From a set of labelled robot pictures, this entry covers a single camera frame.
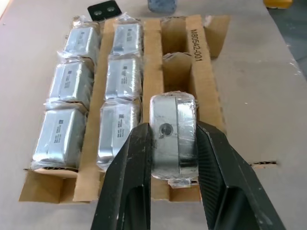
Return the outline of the cardboard divider tray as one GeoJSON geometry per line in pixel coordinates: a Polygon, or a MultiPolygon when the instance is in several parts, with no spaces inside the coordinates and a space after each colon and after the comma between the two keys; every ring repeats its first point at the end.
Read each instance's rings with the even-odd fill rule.
{"type": "MultiPolygon", "coordinates": [[[[212,59],[223,48],[230,16],[199,15],[147,19],[143,28],[142,121],[153,131],[152,198],[199,201],[197,170],[187,159],[196,120],[225,131],[212,59]]],[[[21,202],[54,204],[97,200],[105,170],[96,164],[100,109],[106,88],[107,56],[115,42],[114,19],[104,23],[83,150],[78,172],[28,170],[21,202]]]]}

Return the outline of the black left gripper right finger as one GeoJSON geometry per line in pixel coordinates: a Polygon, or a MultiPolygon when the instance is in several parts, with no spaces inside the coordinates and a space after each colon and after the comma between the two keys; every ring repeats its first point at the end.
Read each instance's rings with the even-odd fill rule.
{"type": "Polygon", "coordinates": [[[256,173],[221,130],[198,121],[196,141],[209,230],[286,230],[256,173]]]}

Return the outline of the grey-blue object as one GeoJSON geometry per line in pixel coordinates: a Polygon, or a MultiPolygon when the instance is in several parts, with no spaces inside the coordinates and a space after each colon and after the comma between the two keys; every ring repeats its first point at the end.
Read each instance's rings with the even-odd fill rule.
{"type": "Polygon", "coordinates": [[[148,8],[155,13],[174,13],[177,9],[177,0],[147,0],[148,8]]]}

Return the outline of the yellow object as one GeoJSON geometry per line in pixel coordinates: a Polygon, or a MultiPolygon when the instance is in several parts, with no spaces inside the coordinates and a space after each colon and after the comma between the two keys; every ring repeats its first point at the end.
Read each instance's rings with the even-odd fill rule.
{"type": "Polygon", "coordinates": [[[288,9],[293,4],[293,0],[263,0],[263,3],[271,9],[288,9]]]}

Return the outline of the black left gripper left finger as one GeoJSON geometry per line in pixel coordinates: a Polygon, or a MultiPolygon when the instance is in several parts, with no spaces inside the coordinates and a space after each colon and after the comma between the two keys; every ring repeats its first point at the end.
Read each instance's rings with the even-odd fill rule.
{"type": "Polygon", "coordinates": [[[90,230],[151,230],[152,132],[130,132],[108,167],[90,230]]]}

